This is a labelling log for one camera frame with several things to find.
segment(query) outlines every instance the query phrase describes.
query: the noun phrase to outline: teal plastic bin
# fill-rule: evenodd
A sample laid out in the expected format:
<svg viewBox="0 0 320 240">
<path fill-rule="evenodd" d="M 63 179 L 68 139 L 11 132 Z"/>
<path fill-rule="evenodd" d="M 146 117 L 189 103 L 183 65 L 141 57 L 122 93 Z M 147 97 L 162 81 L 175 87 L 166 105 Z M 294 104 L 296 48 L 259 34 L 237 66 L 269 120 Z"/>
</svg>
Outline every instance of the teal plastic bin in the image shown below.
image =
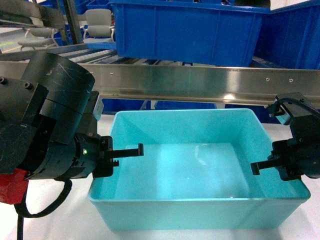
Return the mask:
<svg viewBox="0 0 320 240">
<path fill-rule="evenodd" d="M 272 141 L 249 109 L 119 112 L 111 136 L 115 150 L 144 144 L 144 156 L 92 182 L 113 231 L 276 228 L 310 197 L 275 168 L 252 174 Z"/>
</svg>

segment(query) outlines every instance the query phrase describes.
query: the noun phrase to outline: blue plastic crate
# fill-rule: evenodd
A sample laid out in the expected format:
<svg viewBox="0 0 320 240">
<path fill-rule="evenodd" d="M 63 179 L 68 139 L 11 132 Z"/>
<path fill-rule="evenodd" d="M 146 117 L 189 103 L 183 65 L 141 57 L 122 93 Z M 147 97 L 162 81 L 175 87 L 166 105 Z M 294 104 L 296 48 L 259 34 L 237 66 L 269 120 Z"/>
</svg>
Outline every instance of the blue plastic crate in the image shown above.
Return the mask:
<svg viewBox="0 0 320 240">
<path fill-rule="evenodd" d="M 110 0 L 118 55 L 248 67 L 269 9 L 197 2 Z"/>
<path fill-rule="evenodd" d="M 92 182 L 112 231 L 276 228 L 310 197 L 274 167 L 252 174 L 272 140 L 249 109 L 119 112 L 110 135 L 115 150 L 144 144 Z"/>
<path fill-rule="evenodd" d="M 230 4 L 234 4 L 235 0 L 228 0 Z M 221 0 L 200 0 L 202 4 L 221 4 Z"/>
<path fill-rule="evenodd" d="M 251 105 L 237 105 L 237 104 L 226 104 L 225 109 L 250 109 L 262 124 L 280 124 L 276 117 L 270 117 L 268 109 L 263 106 L 251 106 Z"/>
<path fill-rule="evenodd" d="M 187 102 L 187 101 L 158 101 L 154 105 L 155 110 L 178 109 L 216 109 L 214 103 Z"/>
<path fill-rule="evenodd" d="M 132 110 L 150 110 L 151 103 L 148 101 L 145 104 L 144 100 L 126 100 L 126 99 L 102 99 L 103 111 L 102 114 L 115 115 L 120 111 Z"/>
<path fill-rule="evenodd" d="M 70 44 L 73 44 L 73 40 L 72 40 L 72 37 L 71 37 L 71 32 L 70 32 L 69 24 L 66 24 L 66 25 L 65 25 L 65 31 L 66 31 L 67 41 L 68 41 Z M 83 36 L 85 30 L 84 30 L 83 28 L 81 28 L 80 31 L 81 31 L 81 36 Z M 57 32 L 57 33 L 54 35 L 54 39 L 56 40 L 56 42 L 58 43 L 59 46 L 66 46 L 66 45 L 68 45 L 67 42 L 65 42 L 65 41 L 62 40 L 62 38 L 61 38 L 61 33 L 60 33 L 60 32 Z"/>
<path fill-rule="evenodd" d="M 111 10 L 111 5 L 109 0 L 94 0 L 86 5 L 88 10 L 90 9 L 109 9 Z"/>
<path fill-rule="evenodd" d="M 86 43 L 88 49 L 110 49 L 117 50 L 115 41 Z"/>
<path fill-rule="evenodd" d="M 60 2 L 61 2 L 61 10 L 62 10 L 63 14 L 65 15 L 66 14 L 66 10 L 65 10 L 63 1 L 60 0 Z M 79 15 L 84 14 L 86 12 L 86 10 L 87 10 L 87 4 L 88 3 L 89 3 L 89 0 L 77 0 L 75 2 L 76 13 L 79 14 Z M 39 4 L 44 6 L 44 7 L 47 7 L 47 8 L 52 8 L 53 7 L 52 0 L 47 0 L 47 1 L 41 2 Z"/>
<path fill-rule="evenodd" d="M 194 0 L 172 0 L 172 1 L 176 1 L 176 2 L 188 2 L 188 3 L 193 3 Z"/>
<path fill-rule="evenodd" d="M 271 11 L 254 55 L 290 69 L 320 69 L 320 0 Z"/>
</svg>

